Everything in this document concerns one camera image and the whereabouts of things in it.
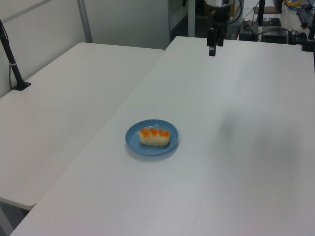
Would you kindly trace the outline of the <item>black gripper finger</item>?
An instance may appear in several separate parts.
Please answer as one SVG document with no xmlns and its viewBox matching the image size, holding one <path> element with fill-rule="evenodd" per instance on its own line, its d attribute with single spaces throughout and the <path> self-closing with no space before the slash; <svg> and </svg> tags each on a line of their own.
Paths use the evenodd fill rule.
<svg viewBox="0 0 315 236">
<path fill-rule="evenodd" d="M 224 36 L 225 36 L 225 25 L 221 25 L 218 28 L 218 41 L 217 41 L 217 45 L 220 47 L 223 46 Z"/>
<path fill-rule="evenodd" d="M 207 46 L 209 47 L 209 56 L 214 57 L 216 55 L 216 46 L 217 46 L 216 29 L 208 29 Z"/>
</svg>

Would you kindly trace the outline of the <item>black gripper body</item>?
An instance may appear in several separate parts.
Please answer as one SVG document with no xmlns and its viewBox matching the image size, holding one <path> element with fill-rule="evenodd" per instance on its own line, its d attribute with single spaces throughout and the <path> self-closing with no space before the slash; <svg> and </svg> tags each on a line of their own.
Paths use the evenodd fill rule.
<svg viewBox="0 0 315 236">
<path fill-rule="evenodd" d="M 230 19 L 230 9 L 231 6 L 209 6 L 209 14 L 208 14 L 208 20 L 209 20 L 209 26 L 211 28 L 219 28 L 223 27 L 227 24 L 228 20 Z"/>
</svg>

